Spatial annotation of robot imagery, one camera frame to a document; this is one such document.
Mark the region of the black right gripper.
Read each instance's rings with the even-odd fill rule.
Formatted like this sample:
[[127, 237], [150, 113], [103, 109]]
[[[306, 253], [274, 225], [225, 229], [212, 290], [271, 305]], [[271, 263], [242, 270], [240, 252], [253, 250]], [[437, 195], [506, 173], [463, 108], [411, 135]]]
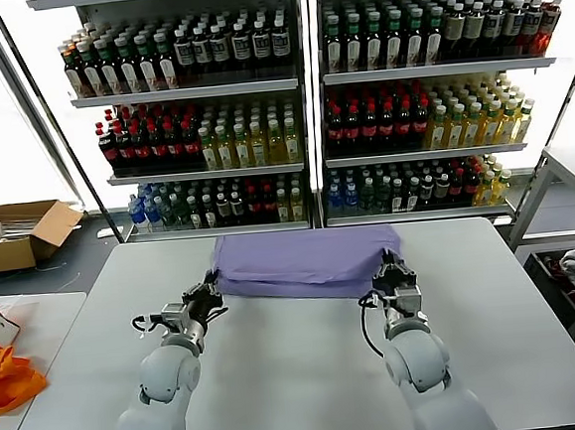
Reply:
[[382, 253], [382, 262], [384, 265], [372, 279], [374, 290], [404, 289], [416, 286], [417, 274], [402, 263], [395, 251], [385, 249]]

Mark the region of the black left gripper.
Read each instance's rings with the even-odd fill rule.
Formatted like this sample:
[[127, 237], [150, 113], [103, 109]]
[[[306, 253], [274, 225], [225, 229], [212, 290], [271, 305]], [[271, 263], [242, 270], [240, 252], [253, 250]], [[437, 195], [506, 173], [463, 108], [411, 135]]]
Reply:
[[223, 308], [222, 295], [217, 290], [218, 276], [218, 269], [209, 270], [204, 281], [182, 294], [184, 313], [187, 316], [211, 314]]

